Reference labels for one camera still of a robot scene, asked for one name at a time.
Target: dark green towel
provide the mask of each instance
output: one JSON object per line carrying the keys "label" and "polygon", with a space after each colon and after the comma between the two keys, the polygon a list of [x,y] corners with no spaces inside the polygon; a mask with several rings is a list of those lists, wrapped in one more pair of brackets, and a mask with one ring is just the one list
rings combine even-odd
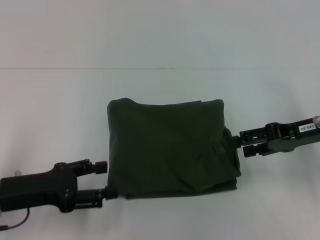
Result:
{"label": "dark green towel", "polygon": [[224,102],[107,107],[108,186],[127,198],[193,196],[234,190],[241,175],[224,123]]}

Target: screw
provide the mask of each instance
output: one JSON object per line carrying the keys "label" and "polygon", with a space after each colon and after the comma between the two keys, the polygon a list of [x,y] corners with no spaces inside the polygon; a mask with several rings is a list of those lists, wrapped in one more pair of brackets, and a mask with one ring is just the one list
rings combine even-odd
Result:
{"label": "screw", "polygon": [[21,176],[22,175],[22,172],[17,170],[14,172],[14,176],[18,177],[18,176]]}
{"label": "screw", "polygon": [[320,116],[315,116],[314,118],[312,118],[312,121],[318,128],[320,128]]}

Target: white wall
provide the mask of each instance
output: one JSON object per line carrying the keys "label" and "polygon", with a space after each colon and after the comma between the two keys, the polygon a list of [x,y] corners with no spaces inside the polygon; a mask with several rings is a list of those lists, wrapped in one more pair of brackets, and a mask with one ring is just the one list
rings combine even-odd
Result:
{"label": "white wall", "polygon": [[[107,104],[223,99],[234,135],[319,114],[315,0],[0,1],[0,176],[108,160]],[[318,240],[319,144],[244,158],[238,190],[31,209],[0,239]],[[100,188],[106,175],[79,178]],[[4,212],[13,225],[25,210]]]}

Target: red wire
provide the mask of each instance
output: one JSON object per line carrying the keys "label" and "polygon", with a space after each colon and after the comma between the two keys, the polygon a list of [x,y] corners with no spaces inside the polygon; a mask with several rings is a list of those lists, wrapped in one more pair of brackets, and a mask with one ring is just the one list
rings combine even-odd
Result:
{"label": "red wire", "polygon": [[26,216],[25,216],[25,218],[23,219],[23,221],[20,222],[20,223],[18,223],[18,224],[16,224],[16,225],[8,226],[8,230],[9,230],[9,229],[15,229],[15,228],[17,228],[17,227],[20,227],[22,224],[24,224],[24,223],[28,220],[29,215],[30,215],[30,209],[27,208],[27,210],[26,210]]}

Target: folded cloth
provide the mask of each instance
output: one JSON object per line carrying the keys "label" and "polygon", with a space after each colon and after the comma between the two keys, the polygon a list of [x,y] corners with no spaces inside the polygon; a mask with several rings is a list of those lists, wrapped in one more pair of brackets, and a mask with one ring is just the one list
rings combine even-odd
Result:
{"label": "folded cloth", "polygon": [[108,186],[126,198],[194,196],[237,189],[237,149],[224,102],[108,104]]}

